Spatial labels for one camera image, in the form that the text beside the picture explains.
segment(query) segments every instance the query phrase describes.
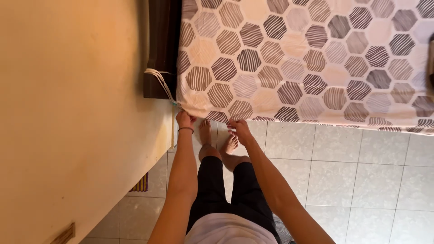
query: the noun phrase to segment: hexagon patterned bed sheet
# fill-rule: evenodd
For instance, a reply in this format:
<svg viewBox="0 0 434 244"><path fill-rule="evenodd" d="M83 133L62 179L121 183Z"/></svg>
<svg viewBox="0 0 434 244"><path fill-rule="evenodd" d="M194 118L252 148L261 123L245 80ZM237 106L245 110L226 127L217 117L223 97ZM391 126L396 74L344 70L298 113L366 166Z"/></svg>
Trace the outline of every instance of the hexagon patterned bed sheet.
<svg viewBox="0 0 434 244"><path fill-rule="evenodd" d="M434 0L183 0L177 101L227 122L434 134Z"/></svg>

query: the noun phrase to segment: doormat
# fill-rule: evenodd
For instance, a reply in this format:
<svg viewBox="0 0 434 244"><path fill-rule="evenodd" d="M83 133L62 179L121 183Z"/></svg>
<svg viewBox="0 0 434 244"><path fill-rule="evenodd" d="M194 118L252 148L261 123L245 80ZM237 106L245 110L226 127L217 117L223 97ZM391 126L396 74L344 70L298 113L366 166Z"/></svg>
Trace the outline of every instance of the doormat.
<svg viewBox="0 0 434 244"><path fill-rule="evenodd" d="M148 191L148 178L149 178L149 172L146 173L139 182L137 182L137 184L135 184L135 186L133 186L133 188L131 188L131 190L129 192L132 191L141 191L141 192L146 192Z"/></svg>

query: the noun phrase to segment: person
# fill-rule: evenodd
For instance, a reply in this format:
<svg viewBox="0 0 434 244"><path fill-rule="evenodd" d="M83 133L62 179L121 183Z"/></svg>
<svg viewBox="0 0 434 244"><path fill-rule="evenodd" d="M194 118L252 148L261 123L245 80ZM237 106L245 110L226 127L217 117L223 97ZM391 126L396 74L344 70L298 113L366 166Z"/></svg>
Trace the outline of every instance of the person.
<svg viewBox="0 0 434 244"><path fill-rule="evenodd" d="M179 112L176 120L178 148L166 201L148 244L281 243L273 213L297 244L334 243L262 152L246 121L229 120L230 136L219 151L211 145L210 121L200 124L197 173L192 143L196 118ZM249 156L231 155L239 143ZM233 172L231 203L225 198L223 165Z"/></svg>

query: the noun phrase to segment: white strap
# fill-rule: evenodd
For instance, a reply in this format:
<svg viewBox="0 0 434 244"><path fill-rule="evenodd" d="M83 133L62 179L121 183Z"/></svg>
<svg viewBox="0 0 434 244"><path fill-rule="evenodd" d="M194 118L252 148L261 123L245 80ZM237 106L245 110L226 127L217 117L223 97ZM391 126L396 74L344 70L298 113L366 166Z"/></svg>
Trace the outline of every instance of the white strap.
<svg viewBox="0 0 434 244"><path fill-rule="evenodd" d="M167 86L166 82L164 81L164 78L163 78L163 76L161 75L161 73L166 73L166 74L170 74L170 75L175 75L175 74L172 74L172 73L169 73L169 72L166 72L166 71L161 71L161 72L159 72L159 71L157 71L156 69L150 69L150 68L147 68L147 69L145 70L145 74L151 74L151 75L154 75L154 76L157 78L157 80L160 82L160 85L163 87L163 89L164 89L164 91L166 92L166 94L167 94L167 96L169 97L169 99L170 99L173 103L177 104L176 100L173 99L173 97L172 97L172 93L170 92L170 89L169 89L169 87Z"/></svg>

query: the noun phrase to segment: bare foot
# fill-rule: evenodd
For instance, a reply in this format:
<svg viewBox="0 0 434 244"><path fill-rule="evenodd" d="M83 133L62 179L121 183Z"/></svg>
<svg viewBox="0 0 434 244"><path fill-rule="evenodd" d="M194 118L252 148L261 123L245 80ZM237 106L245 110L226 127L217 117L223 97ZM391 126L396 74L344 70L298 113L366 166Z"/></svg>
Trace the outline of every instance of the bare foot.
<svg viewBox="0 0 434 244"><path fill-rule="evenodd" d="M220 148L220 154L232 154L238 147L238 137L236 135L230 135L223 146Z"/></svg>
<svg viewBox="0 0 434 244"><path fill-rule="evenodd" d="M211 123L209 119L204 119L199 125L199 137L202 145L211 145Z"/></svg>

